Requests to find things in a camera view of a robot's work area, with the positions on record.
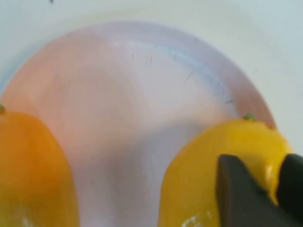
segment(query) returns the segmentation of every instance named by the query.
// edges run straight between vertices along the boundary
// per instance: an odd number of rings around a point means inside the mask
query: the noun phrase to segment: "scratch mark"
[[[148,62],[148,56],[146,57],[145,67],[147,66],[147,62]]]
[[[226,103],[226,104],[228,104],[228,103],[233,103],[233,99],[227,100],[225,103]]]
[[[191,73],[189,73],[189,75],[187,76],[186,80],[184,81],[184,84],[186,84],[188,82],[188,80],[191,78],[191,76],[194,74],[193,71],[191,71]]]

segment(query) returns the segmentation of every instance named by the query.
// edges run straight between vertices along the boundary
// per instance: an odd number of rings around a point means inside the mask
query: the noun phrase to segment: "black object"
[[[280,208],[303,223],[303,157],[295,154],[285,157],[276,196]]]
[[[283,201],[288,197],[285,194],[287,185],[287,181],[282,180],[278,191]],[[303,227],[293,215],[287,213],[291,212],[290,201],[284,203],[283,209],[274,205],[267,192],[257,184],[236,156],[219,157],[216,195],[221,227]]]

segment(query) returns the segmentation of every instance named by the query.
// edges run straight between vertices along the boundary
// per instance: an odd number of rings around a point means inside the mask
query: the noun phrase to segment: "orange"
[[[0,226],[78,227],[71,169],[37,118],[0,106]]]

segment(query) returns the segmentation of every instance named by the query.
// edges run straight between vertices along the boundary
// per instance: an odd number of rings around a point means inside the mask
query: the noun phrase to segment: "white surface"
[[[301,0],[0,0],[0,75],[11,75],[52,37],[88,23],[139,18],[173,25],[239,65],[303,154],[302,9]]]
[[[0,101],[42,119],[62,145],[83,227],[155,227],[164,172],[190,139],[248,112],[273,124],[227,58],[195,36],[136,21],[55,39]]]

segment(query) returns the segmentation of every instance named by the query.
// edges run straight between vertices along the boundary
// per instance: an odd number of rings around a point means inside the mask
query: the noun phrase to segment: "green stem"
[[[253,120],[253,121],[255,121],[255,120],[256,120],[256,117],[255,117],[254,114],[248,113],[248,114],[246,114],[246,115],[243,117],[243,119],[244,119],[244,120]]]

